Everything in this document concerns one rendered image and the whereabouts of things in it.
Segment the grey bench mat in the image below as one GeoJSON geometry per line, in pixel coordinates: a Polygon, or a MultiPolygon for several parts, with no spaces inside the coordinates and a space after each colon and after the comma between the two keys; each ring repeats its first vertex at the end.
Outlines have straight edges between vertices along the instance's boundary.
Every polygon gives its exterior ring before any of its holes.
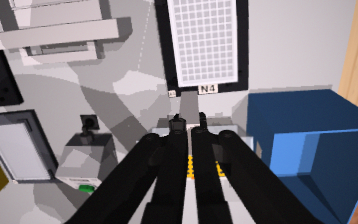
{"type": "MultiPolygon", "coordinates": [[[[97,115],[112,134],[118,164],[158,120],[179,113],[168,95],[154,0],[108,0],[111,18],[131,17],[132,33],[97,39],[101,58],[24,66],[19,48],[3,49],[24,102],[59,164],[81,134],[80,115],[97,115]]],[[[338,93],[356,0],[249,0],[249,89],[198,95],[206,118],[247,127],[249,93],[331,89],[338,93]]],[[[0,224],[63,224],[93,192],[66,183],[14,184],[0,191],[0,224]]]]}

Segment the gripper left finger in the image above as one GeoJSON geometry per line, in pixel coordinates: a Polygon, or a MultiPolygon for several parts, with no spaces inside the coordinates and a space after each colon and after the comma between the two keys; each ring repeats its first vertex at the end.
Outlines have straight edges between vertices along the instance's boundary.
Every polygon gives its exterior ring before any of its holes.
{"type": "Polygon", "coordinates": [[[63,224],[128,224],[156,178],[140,224],[182,224],[188,155],[189,91],[181,92],[169,134],[144,135],[63,224]]]}

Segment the blue open bin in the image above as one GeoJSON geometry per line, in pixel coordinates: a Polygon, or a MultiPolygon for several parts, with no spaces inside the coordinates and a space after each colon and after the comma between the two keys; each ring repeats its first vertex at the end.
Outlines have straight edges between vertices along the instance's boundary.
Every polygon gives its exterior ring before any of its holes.
{"type": "Polygon", "coordinates": [[[246,131],[315,218],[349,224],[358,204],[358,106],[331,89],[249,93],[246,131]]]}

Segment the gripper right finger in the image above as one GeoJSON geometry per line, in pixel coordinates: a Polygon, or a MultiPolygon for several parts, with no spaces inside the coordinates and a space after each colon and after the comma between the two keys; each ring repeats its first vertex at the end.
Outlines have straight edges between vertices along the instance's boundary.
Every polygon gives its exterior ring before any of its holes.
{"type": "Polygon", "coordinates": [[[198,224],[233,224],[216,162],[255,224],[324,224],[236,132],[209,132],[197,91],[189,91],[189,136],[198,224]]]}

